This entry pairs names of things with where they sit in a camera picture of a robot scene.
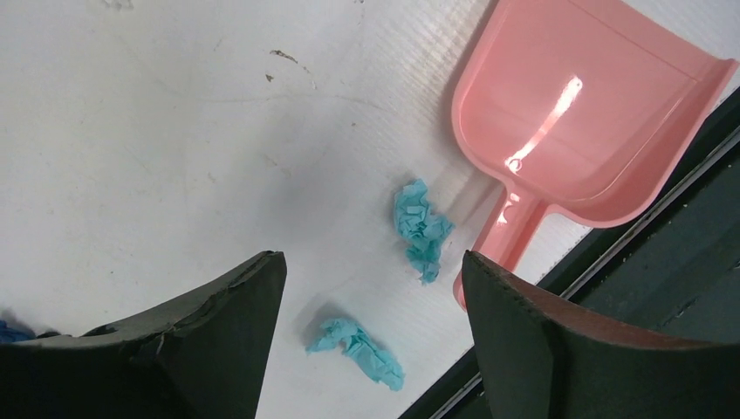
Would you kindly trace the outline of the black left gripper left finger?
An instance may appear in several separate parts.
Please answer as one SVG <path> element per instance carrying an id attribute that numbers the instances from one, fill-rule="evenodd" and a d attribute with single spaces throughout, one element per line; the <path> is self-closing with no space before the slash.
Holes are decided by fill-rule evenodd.
<path id="1" fill-rule="evenodd" d="M 1 346 L 4 418 L 252 418 L 287 277 L 264 251 L 80 336 Z"/>

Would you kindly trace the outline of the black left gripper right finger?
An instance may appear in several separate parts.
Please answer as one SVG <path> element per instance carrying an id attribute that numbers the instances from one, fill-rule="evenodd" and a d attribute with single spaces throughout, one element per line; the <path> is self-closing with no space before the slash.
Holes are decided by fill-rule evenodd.
<path id="1" fill-rule="evenodd" d="M 462 291 L 495 418 L 736 418 L 739 347 L 657 333 L 467 251 Z"/>

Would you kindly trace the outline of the pink plastic dustpan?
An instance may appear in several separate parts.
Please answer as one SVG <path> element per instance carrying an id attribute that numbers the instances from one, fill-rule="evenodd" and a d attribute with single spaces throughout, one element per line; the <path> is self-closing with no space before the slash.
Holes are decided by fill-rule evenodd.
<path id="1" fill-rule="evenodd" d="M 621 1 L 500 1 L 451 102 L 504 186 L 473 250 L 514 271 L 551 213 L 622 225 L 657 197 L 736 73 Z"/>

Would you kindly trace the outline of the light blue long paper scrap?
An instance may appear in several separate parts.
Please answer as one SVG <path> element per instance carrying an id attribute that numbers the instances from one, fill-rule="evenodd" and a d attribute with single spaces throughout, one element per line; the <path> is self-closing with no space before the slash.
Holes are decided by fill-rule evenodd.
<path id="1" fill-rule="evenodd" d="M 348 318 L 333 318 L 319 325 L 321 333 L 305 349 L 308 354 L 341 349 L 371 381 L 392 391 L 401 391 L 405 372 L 397 358 L 377 343 L 362 327 Z"/>

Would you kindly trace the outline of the light blue small paper scrap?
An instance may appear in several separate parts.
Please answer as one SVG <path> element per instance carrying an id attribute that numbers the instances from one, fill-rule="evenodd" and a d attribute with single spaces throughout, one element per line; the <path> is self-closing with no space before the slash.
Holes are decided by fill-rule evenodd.
<path id="1" fill-rule="evenodd" d="M 441 266 L 442 245 L 455 228 L 443 214 L 436 213 L 428 200 L 428 186 L 415 179 L 394 195 L 393 222 L 406 242 L 405 255 L 420 273 L 423 285 L 434 283 Z"/>

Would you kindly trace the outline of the dark blue scrap near left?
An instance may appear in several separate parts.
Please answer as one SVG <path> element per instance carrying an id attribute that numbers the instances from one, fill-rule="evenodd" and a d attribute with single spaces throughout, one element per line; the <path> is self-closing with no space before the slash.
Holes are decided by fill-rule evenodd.
<path id="1" fill-rule="evenodd" d="M 10 344 L 15 342 L 35 340 L 33 333 L 27 333 L 9 326 L 4 320 L 0 320 L 0 342 Z"/>

